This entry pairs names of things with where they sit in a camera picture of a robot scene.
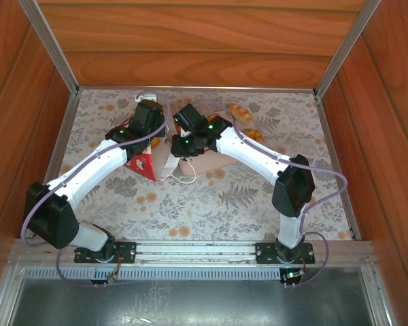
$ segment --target wood grain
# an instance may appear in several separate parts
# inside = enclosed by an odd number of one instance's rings
[[[38,0],[40,4],[213,5],[358,11],[364,0]]]
[[[408,1],[384,3],[363,34],[408,137]]]
[[[399,325],[408,325],[408,271],[393,241],[386,212],[378,196],[370,168],[352,123],[339,78],[335,78],[323,99],[330,131],[363,239],[373,240],[386,291]]]
[[[64,51],[333,56],[356,13],[183,6],[41,7]]]
[[[34,117],[31,138],[26,144],[22,164],[19,167],[14,186],[0,216],[0,275],[15,237],[21,227],[24,215],[26,189],[34,181],[43,182],[52,155],[57,134],[67,107],[69,91],[56,71],[44,98],[41,112]]]
[[[66,53],[82,86],[176,85],[312,88],[330,58],[264,54]]]
[[[0,90],[29,27],[15,0],[0,1]]]
[[[0,95],[0,213],[13,188],[54,65],[30,29]]]

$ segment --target metal mounting plate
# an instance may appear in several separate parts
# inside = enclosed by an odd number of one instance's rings
[[[128,241],[115,241],[114,243],[115,251],[119,252],[121,256],[122,264],[133,264],[136,257],[136,242]],[[86,248],[77,248],[75,251],[74,262],[75,263],[86,263],[86,264],[116,264],[118,263],[118,256],[116,254],[112,255],[109,261],[99,261],[95,259],[90,251]]]
[[[304,258],[306,264],[314,264],[316,260],[314,259],[313,245],[311,243],[304,242],[300,247],[301,256],[294,261],[282,261],[278,257],[278,251],[275,247],[274,242],[259,242],[255,244],[256,247],[256,259],[258,265],[264,264],[302,264]]]

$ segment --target white cable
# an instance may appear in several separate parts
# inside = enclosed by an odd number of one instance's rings
[[[175,180],[177,180],[177,181],[180,182],[180,183],[183,183],[184,185],[189,185],[189,184],[191,184],[191,183],[194,183],[194,182],[197,180],[197,172],[195,171],[193,165],[189,162],[189,160],[186,160],[186,163],[189,164],[190,167],[191,167],[192,170],[193,170],[194,177],[193,177],[193,180],[192,180],[192,181],[184,182],[184,181],[179,180],[177,177],[174,177],[173,175],[169,175],[169,176],[170,176],[170,177],[173,177]]]

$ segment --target croissant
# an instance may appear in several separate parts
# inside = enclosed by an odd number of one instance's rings
[[[252,114],[238,104],[230,105],[229,109],[231,113],[234,114],[236,119],[238,119],[240,122],[246,124],[252,120]]]
[[[263,137],[263,135],[261,134],[261,132],[259,132],[258,130],[255,129],[245,129],[242,130],[242,132],[250,137],[251,139],[254,139],[255,141],[258,141],[259,143],[263,143],[265,141],[265,138]]]
[[[153,138],[153,140],[151,141],[151,148],[156,148],[158,144],[160,144],[160,142],[160,137]]]
[[[220,115],[218,115],[217,113],[213,113],[213,114],[209,115],[209,116],[207,117],[207,119],[208,119],[209,121],[212,121],[214,117],[220,117]]]

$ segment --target floral tablecloth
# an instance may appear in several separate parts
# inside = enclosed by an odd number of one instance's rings
[[[85,158],[136,107],[134,90],[84,90],[61,172]],[[164,91],[173,111],[198,98],[237,103],[250,110],[269,147],[298,153],[314,166],[330,168],[328,149],[312,94]],[[201,113],[220,108],[200,105]],[[178,168],[174,175],[185,181]],[[312,200],[334,192],[332,175],[316,173]],[[242,164],[199,175],[192,184],[174,178],[153,182],[122,167],[107,176],[81,201],[76,215],[116,238],[133,240],[275,240],[279,213],[271,204],[273,188]],[[350,240],[340,198],[311,211],[305,230],[329,240]]]

